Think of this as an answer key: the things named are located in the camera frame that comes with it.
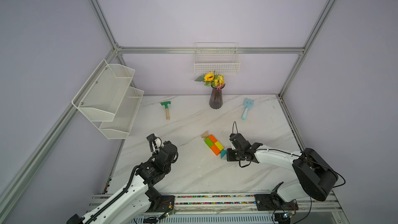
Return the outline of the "teal block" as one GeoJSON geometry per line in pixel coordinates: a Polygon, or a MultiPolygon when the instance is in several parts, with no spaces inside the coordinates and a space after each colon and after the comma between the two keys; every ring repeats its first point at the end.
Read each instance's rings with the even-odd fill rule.
{"type": "Polygon", "coordinates": [[[220,153],[220,158],[222,159],[227,154],[226,150],[222,150],[220,153]]]}

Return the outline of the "tan wooden triangle block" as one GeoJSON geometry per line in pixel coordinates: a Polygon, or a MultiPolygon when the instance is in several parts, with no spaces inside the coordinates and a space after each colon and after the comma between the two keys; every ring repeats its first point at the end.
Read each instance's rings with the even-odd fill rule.
{"type": "Polygon", "coordinates": [[[206,139],[206,138],[208,138],[208,136],[209,136],[209,133],[208,133],[208,131],[206,131],[205,133],[202,134],[201,138],[206,139]]]}

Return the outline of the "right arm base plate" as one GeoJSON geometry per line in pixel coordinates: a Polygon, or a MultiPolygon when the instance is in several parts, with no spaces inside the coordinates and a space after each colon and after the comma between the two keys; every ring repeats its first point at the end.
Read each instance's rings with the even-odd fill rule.
{"type": "Polygon", "coordinates": [[[270,194],[256,194],[255,203],[258,211],[297,211],[299,209],[295,200],[284,201],[277,190],[284,182],[280,182],[270,194]]]}

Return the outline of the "white two-tier mesh shelf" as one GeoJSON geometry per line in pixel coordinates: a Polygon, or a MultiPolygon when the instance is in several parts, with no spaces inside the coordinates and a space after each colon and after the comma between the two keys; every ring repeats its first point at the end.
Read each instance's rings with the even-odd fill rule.
{"type": "Polygon", "coordinates": [[[135,70],[101,61],[72,99],[108,140],[124,140],[132,129],[144,92],[132,86],[135,70]]]}

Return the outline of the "orange block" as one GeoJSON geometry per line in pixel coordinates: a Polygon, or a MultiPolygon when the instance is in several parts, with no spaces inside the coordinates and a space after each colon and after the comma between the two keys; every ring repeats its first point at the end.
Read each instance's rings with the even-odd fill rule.
{"type": "Polygon", "coordinates": [[[213,135],[210,135],[208,138],[209,138],[213,143],[217,143],[217,142],[218,142],[218,140],[217,140],[213,135]]]}
{"type": "Polygon", "coordinates": [[[215,144],[213,144],[213,145],[210,147],[210,149],[212,150],[212,152],[213,152],[216,156],[218,156],[219,154],[221,154],[221,150],[220,150],[215,144]]]}

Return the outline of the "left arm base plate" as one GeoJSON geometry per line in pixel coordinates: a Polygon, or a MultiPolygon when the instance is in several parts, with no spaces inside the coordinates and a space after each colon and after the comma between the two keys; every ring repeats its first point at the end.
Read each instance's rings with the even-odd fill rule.
{"type": "Polygon", "coordinates": [[[150,187],[145,195],[151,203],[147,213],[163,213],[174,208],[174,195],[162,195],[154,187],[150,187]]]}

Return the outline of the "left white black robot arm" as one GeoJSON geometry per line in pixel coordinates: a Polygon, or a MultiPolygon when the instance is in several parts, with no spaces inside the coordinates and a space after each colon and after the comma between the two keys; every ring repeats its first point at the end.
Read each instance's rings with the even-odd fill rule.
{"type": "Polygon", "coordinates": [[[73,215],[68,224],[126,224],[148,210],[162,211],[168,205],[156,218],[160,220],[173,210],[174,197],[162,202],[165,197],[154,186],[171,172],[172,164],[178,159],[178,148],[155,134],[149,135],[147,140],[152,156],[133,168],[128,182],[94,210],[82,217],[73,215]]]}

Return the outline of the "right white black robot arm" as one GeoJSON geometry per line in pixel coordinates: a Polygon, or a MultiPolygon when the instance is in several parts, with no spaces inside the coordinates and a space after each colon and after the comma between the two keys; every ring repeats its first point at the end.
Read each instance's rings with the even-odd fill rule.
{"type": "Polygon", "coordinates": [[[304,197],[325,201],[335,187],[339,174],[313,149],[285,151],[261,148],[261,143],[250,144],[240,133],[230,135],[232,148],[227,149],[227,161],[271,164],[295,173],[296,178],[275,186],[271,198],[283,204],[304,197]]]}

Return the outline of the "light blue toy fork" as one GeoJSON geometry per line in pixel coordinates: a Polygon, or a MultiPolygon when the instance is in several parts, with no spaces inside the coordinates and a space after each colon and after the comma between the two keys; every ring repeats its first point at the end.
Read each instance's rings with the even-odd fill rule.
{"type": "Polygon", "coordinates": [[[248,111],[254,106],[254,102],[255,101],[253,99],[245,98],[245,100],[244,100],[245,110],[241,117],[242,120],[246,120],[248,111]]]}

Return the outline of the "aluminium front rail frame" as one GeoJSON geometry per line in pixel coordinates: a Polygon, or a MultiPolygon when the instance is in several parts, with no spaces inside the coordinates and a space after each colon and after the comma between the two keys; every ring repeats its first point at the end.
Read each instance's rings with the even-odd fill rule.
{"type": "MultiPolygon", "coordinates": [[[[334,194],[326,201],[311,198],[296,200],[297,211],[258,211],[255,195],[241,194],[176,194],[173,210],[143,213],[127,224],[347,224],[348,218],[334,194]]],[[[112,195],[95,195],[88,212],[112,195]]]]}

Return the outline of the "green rectangular block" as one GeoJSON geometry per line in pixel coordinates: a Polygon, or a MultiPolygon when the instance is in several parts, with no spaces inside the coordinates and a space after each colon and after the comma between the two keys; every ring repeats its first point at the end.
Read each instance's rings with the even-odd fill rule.
{"type": "Polygon", "coordinates": [[[210,138],[206,138],[204,142],[209,148],[211,148],[214,145],[213,141],[210,138]]]}

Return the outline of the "yellow artificial flower bouquet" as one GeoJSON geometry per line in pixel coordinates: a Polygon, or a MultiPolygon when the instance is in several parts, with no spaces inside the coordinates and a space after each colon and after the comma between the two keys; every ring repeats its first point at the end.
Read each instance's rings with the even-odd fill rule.
{"type": "Polygon", "coordinates": [[[205,75],[201,75],[194,81],[203,83],[206,87],[212,87],[216,90],[222,90],[226,85],[225,76],[216,74],[215,72],[209,72],[205,75]]]}

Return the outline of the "dark ribbed glass vase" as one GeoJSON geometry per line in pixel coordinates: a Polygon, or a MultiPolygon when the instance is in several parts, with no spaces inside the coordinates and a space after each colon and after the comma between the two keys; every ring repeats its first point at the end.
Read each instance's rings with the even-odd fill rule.
{"type": "Polygon", "coordinates": [[[212,109],[218,110],[222,107],[223,105],[222,90],[224,89],[224,87],[225,85],[221,87],[212,86],[212,92],[209,100],[209,105],[212,109]]]}

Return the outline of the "yellow rectangular block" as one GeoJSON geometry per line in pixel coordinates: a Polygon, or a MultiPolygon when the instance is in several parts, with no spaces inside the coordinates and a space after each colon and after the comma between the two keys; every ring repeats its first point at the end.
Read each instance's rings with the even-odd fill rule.
{"type": "Polygon", "coordinates": [[[217,146],[217,148],[218,148],[220,151],[224,150],[224,147],[222,146],[222,144],[221,144],[219,141],[215,142],[214,144],[217,146]]]}

